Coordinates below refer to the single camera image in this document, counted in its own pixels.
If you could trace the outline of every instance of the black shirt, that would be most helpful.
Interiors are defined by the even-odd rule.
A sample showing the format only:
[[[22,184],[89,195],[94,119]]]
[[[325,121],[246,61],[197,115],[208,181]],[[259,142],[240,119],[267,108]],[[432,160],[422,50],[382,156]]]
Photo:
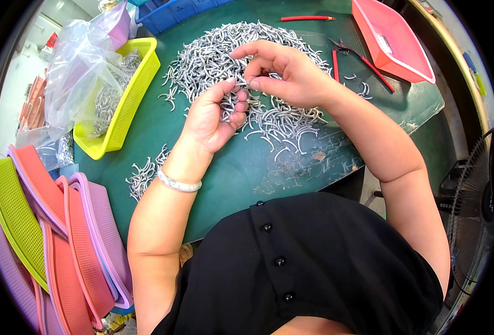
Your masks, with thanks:
[[[442,301],[430,265],[379,215],[308,193],[222,219],[184,264],[153,334],[270,334],[295,316],[424,334]]]

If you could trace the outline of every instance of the bracelet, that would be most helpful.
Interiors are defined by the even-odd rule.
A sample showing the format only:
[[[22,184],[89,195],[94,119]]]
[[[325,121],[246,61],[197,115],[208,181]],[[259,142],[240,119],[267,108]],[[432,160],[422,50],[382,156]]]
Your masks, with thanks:
[[[161,171],[161,166],[157,170],[157,177],[168,187],[173,188],[178,191],[183,191],[183,192],[196,192],[198,191],[201,186],[203,185],[203,182],[200,181],[196,184],[186,184],[186,183],[180,183],[179,181],[176,181]]]

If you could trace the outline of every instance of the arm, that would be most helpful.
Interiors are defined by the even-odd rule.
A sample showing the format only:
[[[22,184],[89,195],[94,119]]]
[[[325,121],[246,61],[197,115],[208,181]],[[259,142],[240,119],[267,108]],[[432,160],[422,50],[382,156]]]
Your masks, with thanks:
[[[234,88],[235,80],[220,82],[191,106],[180,138],[174,145],[163,172],[179,182],[196,184],[219,150],[245,120],[247,94],[240,101],[230,123],[219,122],[219,102]],[[178,251],[187,218],[197,192],[172,189],[155,178],[137,204],[128,234],[128,259],[133,279],[137,312],[137,333],[150,334],[170,312],[180,271]]]
[[[269,41],[239,46],[230,55],[253,55],[245,69],[250,88],[301,107],[320,106],[351,139],[381,183],[387,220],[431,265],[446,294],[450,252],[417,147],[393,120],[324,74],[302,52]],[[277,72],[283,80],[267,77]]]

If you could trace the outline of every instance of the person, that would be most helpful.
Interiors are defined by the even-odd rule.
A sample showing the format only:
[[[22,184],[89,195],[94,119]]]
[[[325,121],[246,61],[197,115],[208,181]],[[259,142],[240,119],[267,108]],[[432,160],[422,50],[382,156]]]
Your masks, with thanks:
[[[191,106],[165,177],[152,181],[133,213],[127,251],[138,334],[425,333],[447,292],[450,254],[419,151],[398,124],[302,52],[259,40],[230,54],[248,55],[250,89],[320,106],[340,125],[380,181],[386,221],[330,193],[258,202],[223,218],[181,268],[197,192],[175,183],[202,180],[248,108],[233,78],[217,83]],[[219,122],[229,92],[239,102],[231,122]]]

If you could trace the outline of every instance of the green table surface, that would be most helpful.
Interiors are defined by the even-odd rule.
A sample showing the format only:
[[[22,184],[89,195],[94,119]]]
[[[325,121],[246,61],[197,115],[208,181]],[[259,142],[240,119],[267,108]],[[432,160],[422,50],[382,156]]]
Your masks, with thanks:
[[[334,21],[281,22],[281,16],[327,15]],[[167,65],[176,59],[182,44],[188,44],[222,23],[240,21],[257,22],[274,27],[295,30],[314,50],[323,50],[321,57],[332,63],[331,46],[327,37],[354,47],[371,61],[370,54],[358,26],[351,15],[350,1],[265,1],[236,0],[208,10],[183,21],[156,36],[156,53],[161,68],[146,91],[120,151],[109,152],[98,161],[88,157],[77,145],[74,148],[75,162],[89,181],[105,186],[120,236],[126,243],[130,218],[136,201],[129,197],[129,185],[125,178],[132,175],[132,164],[142,166],[147,157],[156,157],[163,144],[169,149],[178,139],[184,122],[184,109],[190,104],[183,94],[176,95],[176,109],[170,112],[171,104],[165,102],[161,93],[169,92],[169,85],[162,86]],[[426,82],[410,84],[398,77],[384,73],[395,88],[391,94],[372,71],[354,55],[338,53],[339,78],[356,92],[362,91],[360,81],[370,85],[377,106],[408,133],[413,132],[433,115],[438,113],[444,102],[435,85]],[[344,75],[357,75],[357,79],[345,80]],[[318,191],[364,165],[355,147],[338,124],[325,115],[329,124],[322,126],[316,138],[313,133],[305,134],[301,147],[307,154],[283,152],[274,162],[276,152],[284,143],[270,153],[270,144],[256,136],[246,142],[241,135],[234,136],[223,149],[216,153],[204,179],[190,213],[184,242],[195,241],[204,235],[222,218],[248,208],[257,200],[268,200]]]

